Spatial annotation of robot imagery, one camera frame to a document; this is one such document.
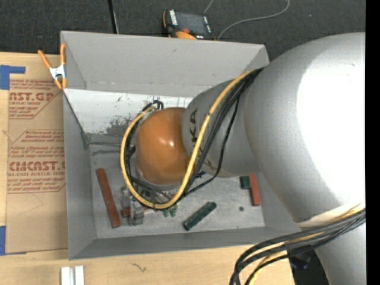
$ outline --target cable bundle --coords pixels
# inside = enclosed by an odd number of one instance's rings
[[[349,212],[344,217],[323,226],[266,240],[245,251],[237,260],[230,285],[241,285],[239,274],[249,264],[264,258],[248,277],[246,285],[252,285],[263,267],[289,256],[301,254],[318,248],[347,233],[366,221],[366,209]]]
[[[150,112],[152,112],[153,107],[151,105],[148,105],[144,108],[144,110],[130,123],[129,127],[125,131],[125,134],[123,136],[122,144],[121,144],[121,153],[120,153],[120,161],[121,161],[121,169],[124,176],[125,183],[127,185],[127,188],[131,192],[131,194],[144,206],[153,208],[156,210],[164,210],[167,209],[173,205],[175,205],[180,199],[183,197],[189,195],[190,193],[196,191],[197,189],[200,189],[202,186],[206,185],[207,183],[211,182],[218,174],[221,163],[223,160],[223,152],[224,152],[224,146],[227,142],[229,132],[232,127],[232,123],[235,119],[236,112],[238,109],[238,103],[236,103],[240,97],[240,95],[252,84],[256,76],[260,73],[261,69],[257,69],[252,72],[247,72],[236,79],[234,79],[231,83],[227,85],[227,87],[219,94],[218,98],[216,98],[215,102],[213,103],[212,107],[210,108],[208,114],[206,115],[202,126],[199,130],[198,138],[194,146],[194,150],[192,152],[190,162],[188,164],[188,168],[185,173],[185,177],[179,187],[178,192],[176,195],[174,195],[171,199],[169,199],[167,202],[161,202],[161,203],[153,203],[150,200],[147,200],[143,196],[141,196],[133,187],[132,183],[135,181],[135,183],[139,184],[139,182],[136,179],[131,178],[131,172],[129,170],[129,155],[130,149],[130,141],[131,136],[133,135],[133,132],[138,126],[139,121],[148,115]],[[232,105],[236,103],[235,111],[233,114],[232,119],[230,120],[229,127],[226,132],[226,136],[224,138],[224,143],[221,149],[221,155],[218,163],[218,170],[216,174],[205,183],[202,183],[200,186],[195,187],[193,190],[188,191],[185,193],[185,189],[190,187],[190,185],[194,182],[194,180],[197,178],[198,174],[201,171],[202,165],[204,163],[204,160],[206,159],[207,153],[211,147],[211,144],[216,136],[216,133],[218,129],[220,128],[221,123],[224,120],[224,117],[227,115],[228,111],[232,107]],[[210,134],[208,136],[207,141],[204,144],[204,149],[201,155],[199,155],[201,143],[203,142],[204,135],[206,129],[208,129],[208,124],[211,121],[211,117],[214,117],[214,114],[216,114],[216,118],[214,121],[214,124],[211,128]]]

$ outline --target black cable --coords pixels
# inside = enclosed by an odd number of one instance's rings
[[[268,240],[263,243],[260,243],[256,246],[253,246],[252,248],[248,249],[246,252],[244,252],[238,259],[236,265],[235,265],[235,271],[230,279],[230,284],[237,284],[240,285],[240,280],[239,280],[239,274],[240,272],[250,263],[262,258],[266,257],[268,255],[281,252],[281,251],[287,251],[288,254],[292,253],[292,255],[296,255],[299,253],[307,252],[310,250],[314,250],[316,248],[319,248],[320,246],[332,241],[333,239],[337,238],[338,236],[347,233],[366,221],[366,213],[365,209],[361,210],[360,212],[353,214],[350,217],[346,217],[340,221],[331,223],[326,226],[319,226],[315,227],[313,229],[305,230],[304,232],[298,232],[292,235],[287,235],[287,236],[282,236],[278,237],[273,240]],[[276,248],[269,249],[267,251],[260,252],[258,254],[255,254],[254,256],[251,256],[250,258],[246,259],[244,262],[242,262],[242,259],[247,256],[247,254],[251,254],[255,252],[256,250],[260,250],[264,247],[268,247],[274,243],[281,243],[285,242],[287,240],[294,240],[294,239],[299,239],[302,237],[306,237],[312,234],[320,233],[323,229],[325,229],[325,233],[319,235],[318,237],[312,237],[307,240],[299,241],[299,242],[293,242],[293,243],[288,243],[281,245]]]
[[[315,235],[315,234],[320,233],[320,232],[337,231],[337,230],[341,229],[342,227],[344,227],[347,223],[349,223],[353,220],[356,220],[357,217],[361,217],[363,214],[365,215],[365,209],[363,209],[363,210],[361,210],[361,211],[359,211],[359,212],[353,214],[352,216],[349,216],[343,220],[338,220],[338,221],[335,221],[335,222],[328,224],[328,225],[313,227],[311,229],[306,229],[304,231],[291,233],[289,235],[275,237],[274,239],[269,239],[269,240],[266,240],[265,242],[261,242],[255,246],[252,246],[248,250],[246,250],[239,257],[239,259],[237,259],[236,264],[235,264],[235,268],[237,268],[243,262],[244,258],[248,257],[250,254],[252,254],[252,253],[254,253],[254,252],[256,252],[262,248],[267,248],[271,245],[275,245],[275,244],[285,242],[288,240],[300,239],[304,236]]]
[[[211,127],[211,132],[210,132],[210,134],[208,136],[207,141],[205,142],[204,149],[203,149],[203,151],[202,151],[202,153],[201,153],[201,155],[200,155],[200,157],[198,159],[198,162],[197,162],[197,164],[195,166],[195,170],[194,170],[194,172],[192,173],[192,175],[191,175],[191,177],[189,179],[188,186],[192,185],[192,183],[194,182],[194,180],[197,178],[197,174],[200,173],[200,170],[202,168],[204,160],[206,159],[206,156],[207,156],[208,151],[209,151],[209,149],[211,147],[211,144],[212,144],[212,142],[213,142],[213,140],[214,140],[214,138],[215,138],[215,136],[216,136],[216,134],[217,134],[217,132],[218,132],[218,130],[220,128],[220,125],[224,121],[225,116],[229,112],[230,108],[232,107],[232,105],[237,100],[239,100],[240,95],[253,83],[254,79],[261,72],[261,70],[262,69],[257,69],[257,70],[252,71],[251,73],[249,73],[247,76],[245,76],[243,79],[241,79],[241,81],[238,82],[236,84],[236,86],[234,86],[232,88],[232,90],[230,91],[230,93],[226,96],[226,98],[224,100],[224,103],[221,104],[221,108],[220,108],[219,112],[217,113],[217,116],[216,116],[215,121],[214,121],[214,125],[212,125],[212,127]],[[149,103],[148,105],[146,105],[143,108],[143,111],[146,110],[147,108],[149,108],[153,104],[157,104],[157,108],[158,109],[163,109],[163,103],[161,101],[159,101],[159,100],[155,100],[152,103]],[[228,136],[229,136],[229,132],[231,130],[232,123],[233,123],[233,120],[235,119],[237,110],[238,110],[238,106],[236,105],[233,117],[232,117],[232,119],[231,119],[231,121],[229,123],[229,128],[227,129],[226,135],[224,137],[225,142],[223,142],[223,145],[222,145],[220,159],[219,159],[219,163],[218,163],[218,169],[217,169],[216,174],[211,179],[209,179],[208,181],[202,183],[200,186],[195,187],[194,188],[195,190],[193,190],[191,192],[188,191],[188,193],[186,193],[186,195],[189,195],[190,193],[193,193],[194,191],[196,191],[196,190],[200,189],[201,187],[205,186],[206,184],[208,184],[209,182],[211,182],[217,176],[217,174],[219,173],[219,171],[221,169],[221,164],[223,162],[224,148],[226,146],[226,142],[227,142],[227,139],[228,139]],[[131,174],[131,169],[130,169],[131,167],[130,167],[129,158],[128,158],[128,156],[126,156],[126,153],[129,153],[130,141],[131,141],[132,136],[133,136],[133,131],[138,126],[138,123],[139,122],[137,122],[134,125],[134,127],[132,128],[131,134],[129,135],[129,137],[128,137],[127,141],[126,141],[126,146],[125,146],[125,149],[127,149],[127,151],[125,151],[125,166],[126,166],[126,170],[129,170],[129,174],[127,174],[128,177]]]
[[[274,262],[277,262],[277,261],[279,261],[279,260],[281,260],[281,259],[286,259],[286,258],[288,258],[288,257],[289,257],[289,254],[285,254],[285,255],[282,255],[282,256],[280,256],[280,257],[278,257],[278,258],[271,259],[270,261],[265,262],[265,263],[261,264],[260,266],[257,266],[256,269],[253,271],[253,273],[251,273],[251,275],[247,278],[247,280],[245,281],[244,285],[249,285],[249,283],[251,282],[251,280],[253,279],[253,277],[255,276],[255,274],[256,274],[259,270],[263,269],[265,266],[268,266],[268,265],[270,265],[270,264],[273,264]]]
[[[111,16],[113,33],[114,34],[119,34],[118,25],[116,23],[116,18],[115,18],[115,12],[113,10],[112,0],[107,0],[107,1],[108,1],[109,13],[110,13],[110,16]]]
[[[220,150],[220,154],[219,154],[219,162],[218,162],[218,168],[215,172],[215,174],[213,175],[212,178],[210,178],[209,180],[201,183],[200,185],[196,186],[195,188],[189,190],[188,192],[184,193],[178,201],[180,201],[182,198],[185,198],[187,197],[189,194],[195,192],[196,190],[199,190],[201,189],[202,187],[206,186],[208,183],[212,182],[216,177],[217,175],[219,174],[219,171],[221,169],[221,166],[223,164],[223,156],[224,156],[224,149],[226,148],[226,144],[227,144],[227,141],[228,141],[228,137],[230,136],[230,132],[231,132],[231,129],[232,129],[232,125],[233,125],[233,122],[235,120],[235,117],[236,117],[236,114],[238,113],[238,107],[239,107],[239,100],[240,98],[237,98],[237,102],[236,102],[236,105],[235,105],[235,109],[233,111],[233,115],[231,117],[231,120],[230,120],[230,123],[228,125],[228,128],[227,128],[227,131],[226,131],[226,134],[224,136],[224,140],[223,140],[223,143],[221,145],[221,150]]]
[[[197,161],[197,164],[194,168],[194,172],[192,176],[189,179],[188,186],[191,186],[194,182],[194,180],[197,178],[197,174],[201,171],[201,168],[203,166],[203,163],[207,157],[208,151],[210,150],[210,147],[214,141],[214,138],[220,128],[220,125],[224,121],[225,116],[229,112],[231,106],[234,104],[234,102],[240,97],[240,95],[253,83],[254,79],[257,77],[257,75],[262,71],[261,69],[257,69],[249,73],[247,76],[245,76],[226,96],[226,99],[224,103],[222,104],[220,111],[218,112],[214,124],[211,127],[211,131],[209,133],[209,136],[207,138],[207,141],[204,144],[203,151]]]

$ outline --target small electronic component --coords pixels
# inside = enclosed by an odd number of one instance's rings
[[[172,38],[214,40],[210,24],[204,15],[166,9],[163,13],[163,27]]]
[[[208,202],[205,206],[200,208],[196,213],[194,213],[190,218],[184,221],[183,227],[189,231],[206,216],[208,216],[216,208],[215,202]]]
[[[144,220],[144,208],[136,201],[131,201],[130,217],[128,218],[128,224],[132,226],[141,225]]]
[[[112,228],[120,226],[120,218],[118,210],[116,209],[115,201],[112,197],[111,188],[109,186],[106,171],[103,168],[96,169],[97,179],[99,181],[100,190],[102,191],[104,203],[107,208],[107,213],[109,220],[111,222]]]
[[[242,189],[249,189],[251,187],[251,181],[249,180],[249,176],[240,176],[240,187]]]

